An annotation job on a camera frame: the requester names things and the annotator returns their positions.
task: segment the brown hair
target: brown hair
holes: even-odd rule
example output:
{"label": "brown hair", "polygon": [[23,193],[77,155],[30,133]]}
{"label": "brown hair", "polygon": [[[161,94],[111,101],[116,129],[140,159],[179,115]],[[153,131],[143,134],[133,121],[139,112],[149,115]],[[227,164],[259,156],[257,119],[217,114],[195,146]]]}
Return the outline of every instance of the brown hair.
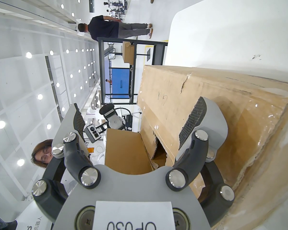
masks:
{"label": "brown hair", "polygon": [[46,168],[47,167],[47,163],[42,163],[38,160],[35,159],[35,155],[39,152],[39,151],[42,151],[44,150],[46,147],[51,147],[51,144],[52,144],[52,141],[53,139],[46,139],[40,143],[38,143],[35,148],[33,149],[33,152],[31,154],[31,162],[36,165],[36,166],[39,166],[39,167],[42,167],[42,168]]}

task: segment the gripper pad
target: gripper pad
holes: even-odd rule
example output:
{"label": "gripper pad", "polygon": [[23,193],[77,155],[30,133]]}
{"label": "gripper pad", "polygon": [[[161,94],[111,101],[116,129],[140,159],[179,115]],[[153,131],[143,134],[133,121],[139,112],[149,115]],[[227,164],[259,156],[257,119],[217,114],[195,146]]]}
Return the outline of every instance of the gripper pad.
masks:
{"label": "gripper pad", "polygon": [[187,140],[194,127],[199,126],[207,112],[206,102],[203,97],[200,97],[190,113],[185,125],[179,133],[179,149]]}

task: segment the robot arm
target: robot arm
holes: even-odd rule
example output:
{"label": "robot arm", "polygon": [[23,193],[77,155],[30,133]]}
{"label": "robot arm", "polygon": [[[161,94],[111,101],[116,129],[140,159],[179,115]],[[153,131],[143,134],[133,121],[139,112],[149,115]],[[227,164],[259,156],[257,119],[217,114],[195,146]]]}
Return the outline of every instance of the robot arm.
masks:
{"label": "robot arm", "polygon": [[[224,184],[214,156],[210,157],[210,151],[215,154],[224,142],[227,124],[217,105],[206,98],[200,98],[194,109],[193,122],[188,123],[188,119],[187,132],[183,129],[180,134],[182,144],[175,164],[143,175],[118,173],[105,165],[93,166],[81,147],[78,130],[68,126],[67,121],[63,124],[65,117],[61,127],[65,127],[67,134],[61,132],[53,147],[53,154],[58,152],[64,158],[53,158],[32,190],[38,206],[55,222],[53,230],[92,229],[97,201],[170,201],[176,229],[210,229],[235,198],[233,190]],[[79,183],[68,198],[59,183],[65,167]],[[206,196],[201,203],[189,187],[199,173],[206,185]]]}

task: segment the textured grip pad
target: textured grip pad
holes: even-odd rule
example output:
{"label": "textured grip pad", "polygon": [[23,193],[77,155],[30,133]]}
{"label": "textured grip pad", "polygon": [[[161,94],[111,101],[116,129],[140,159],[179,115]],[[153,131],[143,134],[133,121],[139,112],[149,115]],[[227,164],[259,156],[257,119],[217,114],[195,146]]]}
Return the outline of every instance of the textured grip pad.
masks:
{"label": "textured grip pad", "polygon": [[74,103],[74,105],[76,107],[76,114],[74,116],[74,128],[75,130],[78,131],[79,135],[84,140],[83,130],[84,130],[85,122],[81,115],[81,112],[79,111],[78,105],[76,103]]}
{"label": "textured grip pad", "polygon": [[190,113],[185,125],[179,133],[179,149],[187,140],[194,127],[199,126],[206,115],[207,106],[203,97],[200,97]]}

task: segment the woman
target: woman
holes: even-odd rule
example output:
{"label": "woman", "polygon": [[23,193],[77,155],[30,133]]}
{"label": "woman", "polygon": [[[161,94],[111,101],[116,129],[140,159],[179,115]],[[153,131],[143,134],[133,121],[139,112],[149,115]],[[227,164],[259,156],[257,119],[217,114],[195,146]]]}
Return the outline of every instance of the woman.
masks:
{"label": "woman", "polygon": [[[46,139],[43,142],[38,143],[32,152],[31,161],[34,165],[46,168],[53,155],[51,154],[52,139]],[[77,181],[71,176],[71,174],[65,170],[61,183],[64,185],[66,193],[69,195],[73,188],[76,186]]]}
{"label": "woman", "polygon": [[47,167],[53,157],[51,154],[52,141],[52,139],[46,139],[36,145],[31,155],[31,161],[34,165],[42,168]]}

